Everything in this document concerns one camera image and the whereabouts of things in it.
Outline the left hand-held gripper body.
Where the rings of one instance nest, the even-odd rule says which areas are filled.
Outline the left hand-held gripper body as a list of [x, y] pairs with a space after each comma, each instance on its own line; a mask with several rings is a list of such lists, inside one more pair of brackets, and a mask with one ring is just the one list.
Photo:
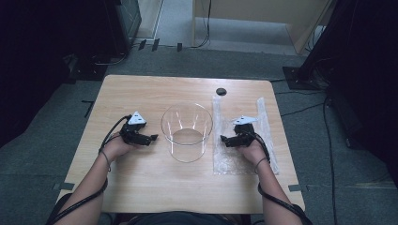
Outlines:
[[121, 128], [119, 134], [127, 144], [133, 144], [133, 142], [137, 142], [139, 140], [146, 141], [146, 139], [141, 136], [142, 134], [139, 133], [139, 130], [144, 128], [145, 125], [146, 120], [143, 116], [138, 112], [135, 112], [128, 117], [127, 122]]

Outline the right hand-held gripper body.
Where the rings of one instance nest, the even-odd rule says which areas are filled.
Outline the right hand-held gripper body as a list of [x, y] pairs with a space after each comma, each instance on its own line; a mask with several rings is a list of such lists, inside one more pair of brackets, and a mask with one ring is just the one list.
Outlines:
[[241, 146], [249, 146], [255, 138], [255, 131], [253, 128], [253, 122], [256, 122], [255, 117], [240, 116], [234, 122], [234, 131], [237, 136], [237, 140], [234, 142], [240, 142]]

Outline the clear plastic bag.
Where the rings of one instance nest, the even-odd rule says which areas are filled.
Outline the clear plastic bag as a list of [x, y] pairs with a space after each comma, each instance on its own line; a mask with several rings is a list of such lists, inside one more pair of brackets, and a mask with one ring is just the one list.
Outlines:
[[[228, 138], [235, 137], [234, 122], [240, 117], [228, 118], [222, 110], [222, 98], [212, 99], [213, 107], [213, 172], [215, 174], [254, 174], [254, 166], [249, 162], [236, 147], [226, 147], [222, 142], [221, 135]], [[266, 110], [265, 100], [261, 97], [256, 100], [257, 115], [250, 116], [257, 119], [253, 122], [255, 138], [262, 145], [270, 167], [275, 174], [280, 173], [274, 144], [270, 133], [270, 124]]]

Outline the clear round container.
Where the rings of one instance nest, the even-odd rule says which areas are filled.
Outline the clear round container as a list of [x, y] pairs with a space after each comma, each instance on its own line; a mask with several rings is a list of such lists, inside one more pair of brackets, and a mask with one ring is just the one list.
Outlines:
[[173, 105], [161, 118], [161, 130], [170, 143], [171, 156], [184, 163], [203, 156], [212, 128], [212, 115], [197, 103]]

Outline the person's right hand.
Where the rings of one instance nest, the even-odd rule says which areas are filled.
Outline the person's right hand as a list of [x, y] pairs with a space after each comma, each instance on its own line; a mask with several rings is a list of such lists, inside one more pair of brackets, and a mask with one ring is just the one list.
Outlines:
[[259, 162], [268, 160], [262, 145], [258, 141], [253, 141], [249, 146], [240, 146], [237, 148], [252, 165], [257, 165]]

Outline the person's left hand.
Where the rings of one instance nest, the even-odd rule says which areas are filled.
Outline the person's left hand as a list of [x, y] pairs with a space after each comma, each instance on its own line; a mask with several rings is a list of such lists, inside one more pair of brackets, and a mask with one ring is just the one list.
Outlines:
[[114, 133], [104, 145], [101, 152], [106, 156], [109, 162], [113, 162], [118, 157], [121, 157], [134, 149], [135, 146], [126, 144], [119, 133]]

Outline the person's dark clothing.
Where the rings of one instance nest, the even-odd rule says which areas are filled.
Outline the person's dark clothing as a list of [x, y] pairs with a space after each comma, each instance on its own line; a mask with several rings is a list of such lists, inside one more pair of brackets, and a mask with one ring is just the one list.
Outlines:
[[120, 225], [249, 225], [246, 217], [199, 214], [193, 212], [163, 212], [135, 216]]

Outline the black cabinet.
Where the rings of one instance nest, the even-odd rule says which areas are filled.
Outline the black cabinet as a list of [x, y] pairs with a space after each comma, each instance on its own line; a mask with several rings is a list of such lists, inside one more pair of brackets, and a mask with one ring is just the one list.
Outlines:
[[142, 22], [138, 0], [103, 0], [114, 55], [127, 55]]

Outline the beige wooden furniture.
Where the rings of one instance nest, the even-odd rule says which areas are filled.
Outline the beige wooden furniture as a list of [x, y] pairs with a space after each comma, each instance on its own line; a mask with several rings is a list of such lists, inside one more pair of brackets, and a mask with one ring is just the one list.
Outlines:
[[192, 0], [192, 38], [196, 18], [284, 23], [296, 53], [303, 53], [310, 35], [332, 12], [333, 0]]

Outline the black curtain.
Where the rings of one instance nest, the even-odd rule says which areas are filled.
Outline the black curtain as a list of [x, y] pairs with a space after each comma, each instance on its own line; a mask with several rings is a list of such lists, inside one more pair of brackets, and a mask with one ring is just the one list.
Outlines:
[[398, 0], [337, 0], [300, 68], [316, 71], [348, 143], [381, 159], [398, 187]]

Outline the black stand base plate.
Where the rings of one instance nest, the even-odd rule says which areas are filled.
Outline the black stand base plate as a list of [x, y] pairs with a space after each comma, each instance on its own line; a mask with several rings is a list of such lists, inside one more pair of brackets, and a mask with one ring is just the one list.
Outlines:
[[77, 81], [95, 81], [103, 80], [107, 66], [95, 62], [92, 58], [78, 58], [75, 55], [68, 56], [65, 60], [69, 67], [69, 76], [66, 83], [76, 83]]
[[291, 90], [320, 90], [310, 78], [305, 78], [299, 67], [283, 67], [283, 74]]

